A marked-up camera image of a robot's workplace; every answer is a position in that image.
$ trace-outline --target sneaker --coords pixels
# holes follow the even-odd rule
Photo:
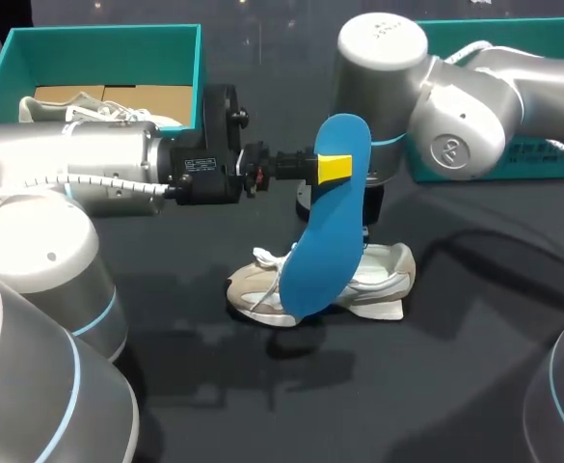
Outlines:
[[[243,315],[265,325],[292,327],[301,322],[283,310],[279,280],[287,256],[276,258],[254,248],[255,263],[240,268],[229,278],[228,301]],[[405,244],[368,245],[359,268],[335,304],[354,315],[373,320],[400,320],[401,300],[415,282],[416,265]]]
[[[18,120],[21,123],[150,121],[158,127],[181,125],[174,119],[152,115],[146,109],[131,109],[114,101],[100,101],[84,92],[64,103],[25,96],[20,100]]]

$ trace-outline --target dark gray surface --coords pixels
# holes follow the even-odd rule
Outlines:
[[[36,21],[202,23],[210,79],[237,85],[245,138],[275,150],[313,143],[336,33],[355,14],[564,15],[564,0],[98,4],[34,0]],[[408,317],[334,313],[276,333],[230,319],[224,281],[254,246],[287,251],[294,188],[96,223],[131,329],[121,360],[144,406],[139,461],[526,461],[523,395],[564,327],[564,183],[424,188],[400,173],[374,240],[416,253]]]

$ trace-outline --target shoe insole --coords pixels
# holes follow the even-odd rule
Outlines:
[[[308,225],[280,276],[282,307],[296,317],[318,313],[332,304],[361,262],[369,127],[357,116],[334,115],[320,127],[314,152],[352,155],[352,175],[338,185],[311,187]]]

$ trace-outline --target teal box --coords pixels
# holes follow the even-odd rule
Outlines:
[[[564,59],[564,17],[420,21],[429,40],[429,52],[448,57],[473,41],[518,48],[528,53]],[[429,170],[408,149],[413,179],[449,181]],[[516,137],[496,167],[481,180],[564,178],[564,153],[545,140]]]
[[[82,26],[12,29],[0,55],[0,123],[18,122],[18,102],[36,87],[192,87],[190,127],[201,124],[205,69],[201,26]]]

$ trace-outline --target cardboard box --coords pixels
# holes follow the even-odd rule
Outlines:
[[[40,101],[70,101],[84,92],[95,99],[114,101],[126,108],[146,109],[189,126],[192,115],[192,87],[186,85],[65,85],[37,87],[34,97]]]
[[[79,92],[170,117],[173,137],[201,124],[200,25],[12,29],[0,56],[0,123],[24,96],[65,102]]]
[[[488,41],[564,59],[564,17],[419,21],[418,24],[427,34],[432,55],[447,57],[473,41]],[[408,159],[415,181],[450,181],[425,166],[412,147],[408,149]],[[564,178],[564,153],[545,140],[515,137],[496,167],[479,180],[531,178]]]

